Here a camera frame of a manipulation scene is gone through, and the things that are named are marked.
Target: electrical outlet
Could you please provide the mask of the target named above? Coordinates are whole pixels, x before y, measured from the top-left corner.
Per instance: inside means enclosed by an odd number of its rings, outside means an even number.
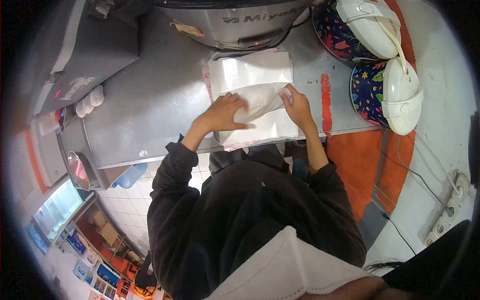
[[[458,189],[458,192],[460,193],[460,195],[458,195],[455,191],[453,191],[452,197],[454,197],[458,201],[458,204],[460,206],[462,206],[465,200],[465,197],[468,194],[469,185],[470,185],[470,180],[468,179],[468,176],[465,173],[459,173],[456,178],[455,186]]]
[[[430,231],[427,237],[423,240],[423,246],[427,248],[428,246],[432,245],[433,242],[436,240],[438,240],[438,237]]]
[[[448,223],[443,216],[440,216],[440,218],[438,218],[437,222],[433,226],[432,231],[439,238],[444,235],[449,229],[450,223]]]
[[[447,202],[447,205],[445,206],[445,209],[442,215],[444,216],[444,218],[447,220],[449,224],[452,224],[453,220],[455,220],[456,216],[459,213],[460,213],[460,205],[458,204],[457,199],[450,198],[450,200],[448,200]]]

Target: white face mask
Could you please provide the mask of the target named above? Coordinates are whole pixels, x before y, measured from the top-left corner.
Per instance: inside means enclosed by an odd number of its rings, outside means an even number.
[[[287,226],[235,270],[208,300],[293,300],[325,295],[372,274],[297,238]]]

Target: floral pot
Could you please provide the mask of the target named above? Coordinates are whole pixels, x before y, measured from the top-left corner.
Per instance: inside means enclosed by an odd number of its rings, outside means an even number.
[[[400,40],[400,22],[384,0],[375,3],[369,0],[328,0],[313,11],[313,27],[323,45],[336,57],[346,61],[371,61],[389,59],[398,54],[398,49],[381,25]],[[362,5],[369,5],[377,13],[355,16]]]
[[[423,89],[413,67],[399,57],[355,66],[350,80],[353,108],[365,121],[406,135],[417,125]]]

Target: sleeve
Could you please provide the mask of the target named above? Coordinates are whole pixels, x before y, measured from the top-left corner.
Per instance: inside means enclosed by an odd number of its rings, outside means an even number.
[[[326,205],[332,217],[332,221],[338,226],[335,236],[331,240],[340,241],[335,244],[331,254],[362,267],[365,263],[366,248],[357,222],[352,213],[350,201],[342,179],[336,172],[336,165],[329,160],[329,164],[321,168],[315,175],[310,177],[310,188],[317,195],[323,205]]]
[[[336,165],[333,161],[329,159],[328,162],[328,165],[309,177],[308,183],[310,188],[318,197],[326,200],[324,202],[333,210],[355,224],[352,207],[350,206],[343,181],[336,172]]]
[[[176,266],[186,249],[191,211],[200,193],[188,186],[192,167],[198,164],[197,154],[181,143],[169,143],[167,150],[153,180],[147,226],[152,266],[168,293],[174,288]]]

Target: metal table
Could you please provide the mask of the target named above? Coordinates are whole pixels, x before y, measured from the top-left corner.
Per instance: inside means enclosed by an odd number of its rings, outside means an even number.
[[[176,142],[179,133],[186,134],[192,121],[210,105],[201,68],[218,49],[176,32],[157,11],[144,22],[140,57],[104,82],[104,103],[84,117],[99,169],[161,159],[167,154],[165,146]],[[330,134],[377,128],[360,119],[352,108],[349,81],[354,65],[333,57],[320,44],[311,22],[292,29],[278,47],[292,57],[295,87],[308,97],[320,136],[325,136],[322,73],[330,78]],[[222,149],[210,133],[198,153]]]

